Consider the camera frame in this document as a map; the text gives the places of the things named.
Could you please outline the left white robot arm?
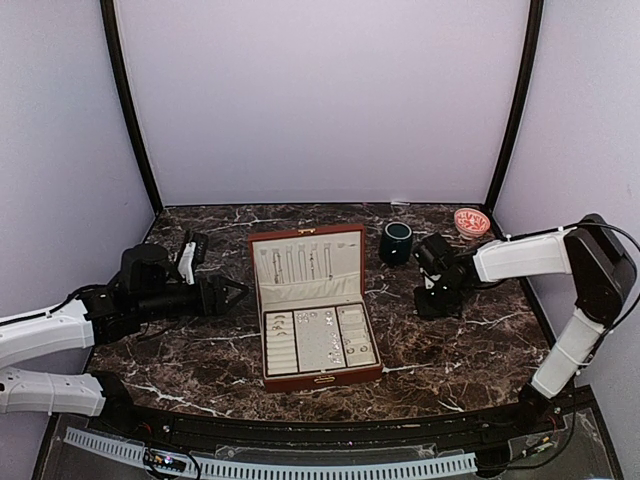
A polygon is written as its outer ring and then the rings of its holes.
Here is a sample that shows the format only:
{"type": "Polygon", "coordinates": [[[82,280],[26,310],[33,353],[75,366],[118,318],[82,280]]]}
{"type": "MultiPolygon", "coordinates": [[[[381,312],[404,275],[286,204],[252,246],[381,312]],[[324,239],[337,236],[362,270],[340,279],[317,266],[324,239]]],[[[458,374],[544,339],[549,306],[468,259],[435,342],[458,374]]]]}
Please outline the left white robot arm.
{"type": "Polygon", "coordinates": [[[141,427],[140,412],[111,372],[63,375],[19,369],[21,362],[107,345],[140,332],[143,324],[177,317],[217,317],[248,295],[247,286],[220,275],[192,284],[130,288],[89,285],[61,304],[1,321],[1,411],[72,413],[102,417],[120,436],[141,427]]]}

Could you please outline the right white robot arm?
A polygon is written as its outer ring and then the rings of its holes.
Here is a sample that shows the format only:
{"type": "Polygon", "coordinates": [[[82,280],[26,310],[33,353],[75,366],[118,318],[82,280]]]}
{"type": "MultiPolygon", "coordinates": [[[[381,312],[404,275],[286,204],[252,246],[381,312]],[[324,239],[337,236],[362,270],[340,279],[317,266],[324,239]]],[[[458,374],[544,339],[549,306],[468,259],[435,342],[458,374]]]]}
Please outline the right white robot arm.
{"type": "Polygon", "coordinates": [[[549,416],[549,401],[588,367],[607,335],[639,304],[630,247],[639,242],[598,214],[547,230],[490,240],[467,250],[434,233],[414,248],[423,285],[414,291],[424,319],[452,317],[474,290],[511,279],[530,283],[554,334],[549,354],[527,381],[528,396],[510,413],[521,434],[549,416]]]}

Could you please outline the red wooden jewelry box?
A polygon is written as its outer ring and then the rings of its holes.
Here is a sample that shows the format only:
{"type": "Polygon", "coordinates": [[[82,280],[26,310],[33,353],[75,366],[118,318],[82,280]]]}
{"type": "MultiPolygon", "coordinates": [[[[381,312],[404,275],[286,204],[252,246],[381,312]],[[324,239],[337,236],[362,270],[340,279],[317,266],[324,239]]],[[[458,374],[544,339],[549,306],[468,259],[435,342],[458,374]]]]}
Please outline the red wooden jewelry box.
{"type": "Polygon", "coordinates": [[[267,392],[381,377],[365,303],[364,226],[255,233],[249,251],[267,392]]]}

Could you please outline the red jewelry tray insert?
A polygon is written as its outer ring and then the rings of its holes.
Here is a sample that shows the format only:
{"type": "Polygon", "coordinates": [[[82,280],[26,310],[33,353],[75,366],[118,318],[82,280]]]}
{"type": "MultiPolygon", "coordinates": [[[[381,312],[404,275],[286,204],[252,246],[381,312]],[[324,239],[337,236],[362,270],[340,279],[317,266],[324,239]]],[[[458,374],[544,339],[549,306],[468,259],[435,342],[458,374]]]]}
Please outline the red jewelry tray insert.
{"type": "Polygon", "coordinates": [[[268,377],[326,373],[378,363],[362,303],[268,312],[264,334],[268,377]]]}

